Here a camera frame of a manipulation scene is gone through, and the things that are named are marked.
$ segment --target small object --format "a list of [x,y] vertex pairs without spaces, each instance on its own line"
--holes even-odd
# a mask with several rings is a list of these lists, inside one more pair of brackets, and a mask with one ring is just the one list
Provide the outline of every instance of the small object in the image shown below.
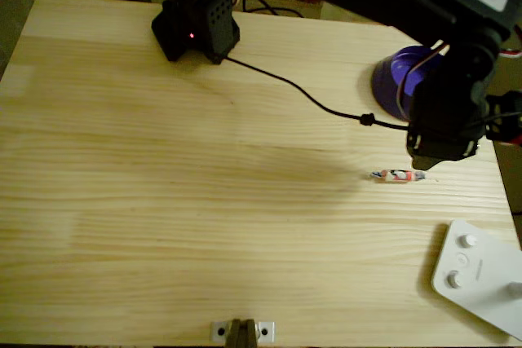
[[371,178],[381,179],[386,183],[408,183],[411,181],[420,181],[426,178],[426,174],[424,172],[410,170],[374,171],[369,176]]
[[462,287],[462,278],[458,274],[458,271],[451,271],[448,275],[448,283],[454,289],[460,289]]
[[464,246],[465,248],[473,248],[476,246],[476,242],[477,242],[476,236],[474,236],[472,234],[466,234],[464,236],[461,236],[459,238],[459,240],[460,240],[460,244],[462,246]]

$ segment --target black device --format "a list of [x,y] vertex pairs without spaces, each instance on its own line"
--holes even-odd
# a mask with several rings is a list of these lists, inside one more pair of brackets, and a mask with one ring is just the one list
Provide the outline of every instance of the black device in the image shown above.
[[[417,85],[406,138],[413,167],[476,154],[479,139],[522,144],[522,92],[486,96],[522,0],[326,0],[394,26],[425,46],[450,45],[440,66]],[[166,0],[153,31],[168,60],[188,48],[219,64],[239,41],[231,0]]]

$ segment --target wooden tabletop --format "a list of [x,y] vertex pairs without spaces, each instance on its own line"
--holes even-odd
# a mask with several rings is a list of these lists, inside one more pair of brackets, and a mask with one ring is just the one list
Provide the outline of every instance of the wooden tabletop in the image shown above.
[[[159,10],[33,6],[0,85],[1,342],[208,345],[237,317],[274,321],[278,346],[514,343],[430,284],[453,219],[516,243],[489,141],[423,182],[375,183],[410,167],[403,131],[230,62],[171,64]],[[369,76],[402,33],[235,17],[231,57],[395,121]]]

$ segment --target white controller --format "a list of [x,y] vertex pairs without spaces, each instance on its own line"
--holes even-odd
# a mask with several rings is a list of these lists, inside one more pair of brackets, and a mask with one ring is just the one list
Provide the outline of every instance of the white controller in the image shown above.
[[522,341],[522,252],[462,220],[449,226],[433,289]]

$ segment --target cable connector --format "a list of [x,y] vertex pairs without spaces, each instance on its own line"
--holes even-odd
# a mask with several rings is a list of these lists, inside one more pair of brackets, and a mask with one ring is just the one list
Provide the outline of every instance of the cable connector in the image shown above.
[[361,118],[359,119],[359,122],[363,126],[372,126],[373,124],[375,124],[375,116],[373,113],[362,114]]

